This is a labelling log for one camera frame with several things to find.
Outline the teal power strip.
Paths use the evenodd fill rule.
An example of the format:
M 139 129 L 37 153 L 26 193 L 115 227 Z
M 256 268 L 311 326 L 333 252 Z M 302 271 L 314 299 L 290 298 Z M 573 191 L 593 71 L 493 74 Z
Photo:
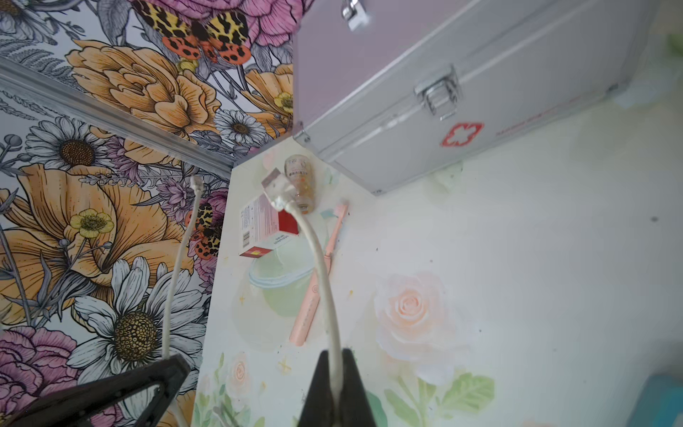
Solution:
M 682 425 L 682 379 L 671 375 L 652 375 L 647 379 L 627 426 Z

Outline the pink electric toothbrush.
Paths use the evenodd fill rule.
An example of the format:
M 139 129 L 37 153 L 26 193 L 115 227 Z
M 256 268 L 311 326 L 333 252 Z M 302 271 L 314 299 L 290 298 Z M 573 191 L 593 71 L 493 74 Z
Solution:
M 325 266 L 327 267 L 327 272 L 330 272 L 332 266 L 332 258 L 336 244 L 338 242 L 338 235 L 343 227 L 343 221 L 349 210 L 349 204 L 347 201 L 341 202 L 334 210 L 334 216 L 336 218 L 336 224 L 332 232 L 331 237 L 327 240 L 327 246 L 325 247 Z M 295 346 L 302 346 L 306 342 L 306 339 L 311 331 L 311 326 L 313 320 L 316 316 L 318 306 L 320 303 L 320 295 L 318 291 L 318 272 L 313 269 L 311 274 L 311 280 L 309 281 L 309 286 L 307 293 L 302 301 L 302 306 L 296 317 L 295 325 L 293 326 L 292 332 L 290 334 L 289 340 Z

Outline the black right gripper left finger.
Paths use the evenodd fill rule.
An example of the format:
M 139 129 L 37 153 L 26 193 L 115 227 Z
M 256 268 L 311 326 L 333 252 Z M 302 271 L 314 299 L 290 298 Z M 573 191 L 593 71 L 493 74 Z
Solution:
M 34 401 L 7 421 L 9 426 L 90 426 L 91 418 L 118 403 L 152 392 L 151 401 L 133 418 L 136 426 L 155 426 L 190 374 L 180 355 L 90 384 L 58 391 Z

